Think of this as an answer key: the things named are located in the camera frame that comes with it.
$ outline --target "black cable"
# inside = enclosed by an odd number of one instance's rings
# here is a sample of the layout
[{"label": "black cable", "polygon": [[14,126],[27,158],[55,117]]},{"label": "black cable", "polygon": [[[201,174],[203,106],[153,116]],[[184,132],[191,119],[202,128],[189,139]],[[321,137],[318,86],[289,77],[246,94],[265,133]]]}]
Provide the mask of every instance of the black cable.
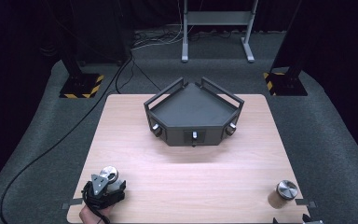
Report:
[{"label": "black cable", "polygon": [[150,44],[149,42],[161,42],[161,44],[164,44],[163,42],[165,40],[172,40],[174,37],[176,37],[177,32],[168,31],[166,33],[165,30],[163,29],[162,35],[154,35],[154,36],[148,37],[148,35],[146,33],[137,33],[135,36],[137,36],[137,35],[144,35],[144,37],[140,37],[140,38],[135,37],[136,40],[132,44],[132,49],[141,48],[142,46],[149,45]]},{"label": "black cable", "polygon": [[119,77],[116,78],[115,86],[116,86],[116,91],[117,91],[117,93],[118,93],[118,94],[121,94],[120,90],[132,80],[132,78],[133,78],[133,76],[134,76],[133,66],[136,66],[136,67],[139,69],[139,71],[141,71],[141,73],[142,73],[159,91],[161,91],[161,89],[156,85],[156,83],[154,83],[154,82],[152,81],[152,79],[150,79],[150,77],[138,66],[138,64],[135,62],[135,57],[133,56],[132,53],[131,53],[131,60],[132,60],[132,68],[131,68],[131,76],[130,76],[130,78],[129,78],[124,84],[122,84],[119,88],[117,87],[117,85],[118,85],[118,78],[119,78]]},{"label": "black cable", "polygon": [[154,82],[147,76],[147,74],[138,66],[138,64],[135,62],[135,57],[132,56],[132,60],[133,60],[133,63],[135,64],[135,66],[139,69],[139,71],[141,71],[141,73],[144,74],[144,76],[145,76],[159,91],[161,91],[161,89],[156,85],[156,83],[154,83]]},{"label": "black cable", "polygon": [[227,35],[227,36],[221,35],[221,34],[219,34],[219,33],[216,32],[216,31],[211,32],[211,34],[209,34],[209,35],[200,35],[200,32],[198,32],[198,33],[196,33],[196,34],[194,34],[194,35],[190,35],[189,38],[188,38],[188,40],[194,42],[194,41],[198,41],[198,40],[200,40],[200,39],[202,39],[202,38],[216,37],[216,36],[221,37],[221,38],[230,38],[231,35],[232,35],[232,31],[228,32],[228,35]]},{"label": "black cable", "polygon": [[120,66],[120,68],[117,70],[117,72],[115,73],[115,75],[113,76],[112,80],[109,82],[108,86],[106,87],[106,89],[104,90],[103,94],[101,95],[101,97],[98,99],[98,101],[94,104],[94,106],[89,110],[89,112],[86,113],[86,115],[72,128],[70,129],[60,140],[58,140],[58,142],[56,142],[52,147],[50,147],[48,150],[46,150],[44,153],[42,153],[41,155],[39,155],[38,157],[36,157],[33,161],[31,161],[30,163],[28,163],[27,165],[25,165],[14,177],[13,179],[10,180],[10,182],[8,183],[7,187],[4,190],[4,193],[1,196],[0,199],[0,218],[1,221],[3,223],[7,223],[7,221],[5,220],[4,217],[4,213],[3,213],[3,203],[4,203],[4,199],[5,196],[7,195],[7,191],[10,189],[11,185],[14,183],[14,181],[16,181],[16,179],[26,170],[28,169],[28,167],[30,167],[32,164],[34,164],[36,161],[38,161],[40,158],[44,157],[46,154],[48,154],[52,149],[54,149],[57,145],[59,145],[69,134],[72,133],[72,131],[77,128],[81,122],[83,122],[83,120],[95,109],[95,107],[101,102],[101,100],[103,99],[103,97],[105,96],[105,94],[107,93],[107,90],[109,89],[109,87],[112,85],[113,81],[115,80],[116,77],[119,76],[119,74],[121,74],[121,72],[124,70],[124,68],[126,68],[127,64],[131,61],[131,59],[128,59],[123,65]]}]

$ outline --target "gray metal rack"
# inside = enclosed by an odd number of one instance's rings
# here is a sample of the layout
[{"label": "gray metal rack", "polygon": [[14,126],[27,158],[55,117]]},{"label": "gray metal rack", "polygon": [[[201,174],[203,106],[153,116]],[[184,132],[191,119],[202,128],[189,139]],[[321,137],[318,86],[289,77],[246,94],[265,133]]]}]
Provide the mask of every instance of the gray metal rack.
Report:
[{"label": "gray metal rack", "polygon": [[255,57],[249,46],[249,37],[255,20],[255,10],[258,0],[254,0],[251,11],[188,11],[187,0],[184,0],[184,36],[182,46],[182,62],[188,62],[188,25],[246,25],[246,36],[241,38],[243,49],[249,63],[255,61]]}]

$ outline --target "table leg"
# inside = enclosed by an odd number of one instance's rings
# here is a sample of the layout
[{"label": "table leg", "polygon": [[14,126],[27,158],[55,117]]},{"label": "table leg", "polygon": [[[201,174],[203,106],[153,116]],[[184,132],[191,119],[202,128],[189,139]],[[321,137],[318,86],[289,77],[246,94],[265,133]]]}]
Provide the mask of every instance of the table leg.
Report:
[{"label": "table leg", "polygon": [[249,18],[248,27],[246,29],[246,36],[241,38],[243,49],[245,50],[246,57],[248,59],[249,63],[253,63],[255,61],[255,57],[253,56],[253,53],[251,51],[251,47],[249,46],[249,37],[251,36],[253,23],[255,21],[255,10],[257,8],[258,0],[254,0],[254,3],[252,5],[252,11]]},{"label": "table leg", "polygon": [[188,38],[187,38],[187,0],[183,9],[183,46],[182,46],[182,63],[188,62]]}]

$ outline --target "black stand base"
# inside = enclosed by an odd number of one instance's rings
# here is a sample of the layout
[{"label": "black stand base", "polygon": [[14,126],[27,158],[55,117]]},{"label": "black stand base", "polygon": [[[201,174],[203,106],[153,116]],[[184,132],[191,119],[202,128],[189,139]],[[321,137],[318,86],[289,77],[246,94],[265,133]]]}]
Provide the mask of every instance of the black stand base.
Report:
[{"label": "black stand base", "polygon": [[103,76],[100,74],[80,74],[69,77],[60,91],[61,98],[92,98],[100,88]]},{"label": "black stand base", "polygon": [[265,73],[264,79],[266,80],[267,87],[271,95],[308,95],[298,77],[289,77],[284,73]]}]

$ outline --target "black curtain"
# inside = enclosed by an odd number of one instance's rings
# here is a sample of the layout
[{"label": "black curtain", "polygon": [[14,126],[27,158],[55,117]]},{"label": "black curtain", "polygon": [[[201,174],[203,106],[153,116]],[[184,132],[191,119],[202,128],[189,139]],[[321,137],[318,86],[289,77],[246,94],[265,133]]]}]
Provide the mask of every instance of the black curtain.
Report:
[{"label": "black curtain", "polygon": [[358,144],[358,1],[302,1],[274,67],[299,64],[324,87]]},{"label": "black curtain", "polygon": [[[130,0],[135,29],[159,27],[169,23],[179,23],[177,0]],[[285,31],[293,18],[299,0],[259,0],[253,30]],[[183,13],[183,0],[179,0]],[[193,11],[241,11],[251,10],[253,0],[188,0],[188,9]],[[234,29],[244,30],[243,26],[195,26],[193,32]]]},{"label": "black curtain", "polygon": [[0,171],[28,128],[51,65],[38,1],[0,1]]}]

